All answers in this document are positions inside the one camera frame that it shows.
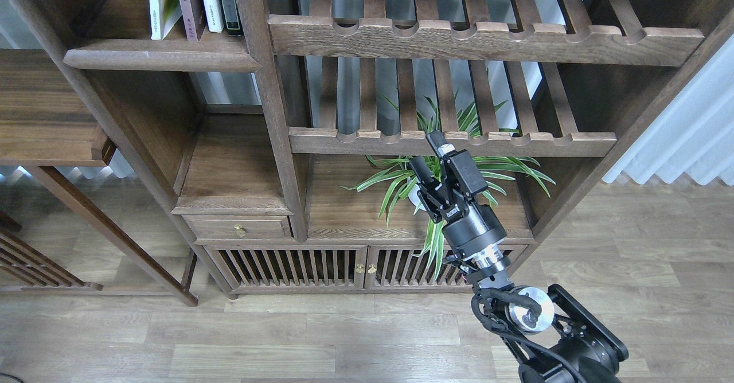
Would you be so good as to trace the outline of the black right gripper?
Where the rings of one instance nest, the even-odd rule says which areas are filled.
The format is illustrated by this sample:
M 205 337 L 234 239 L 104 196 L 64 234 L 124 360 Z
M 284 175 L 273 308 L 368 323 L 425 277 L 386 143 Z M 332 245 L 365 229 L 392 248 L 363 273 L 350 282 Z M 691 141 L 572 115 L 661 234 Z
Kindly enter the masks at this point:
M 475 263 L 505 263 L 498 244 L 506 231 L 492 208 L 480 205 L 475 196 L 489 189 L 466 150 L 457 151 L 441 131 L 425 138 L 439 159 L 442 178 L 437 180 L 422 156 L 409 161 L 420 186 L 419 198 L 436 224 L 444 222 L 443 236 L 455 260 Z

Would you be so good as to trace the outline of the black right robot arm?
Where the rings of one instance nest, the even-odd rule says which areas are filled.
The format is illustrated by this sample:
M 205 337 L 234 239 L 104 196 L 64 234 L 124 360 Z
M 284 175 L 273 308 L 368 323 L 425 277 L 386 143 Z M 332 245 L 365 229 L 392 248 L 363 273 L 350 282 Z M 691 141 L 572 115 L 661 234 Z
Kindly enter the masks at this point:
M 444 222 L 452 249 L 445 261 L 471 284 L 475 317 L 504 341 L 521 381 L 617 382 L 626 345 L 558 284 L 543 291 L 511 281 L 510 258 L 498 247 L 506 231 L 491 207 L 475 199 L 488 186 L 472 156 L 440 131 L 427 142 L 442 176 L 436 179 L 424 158 L 412 159 L 419 198 L 434 222 Z

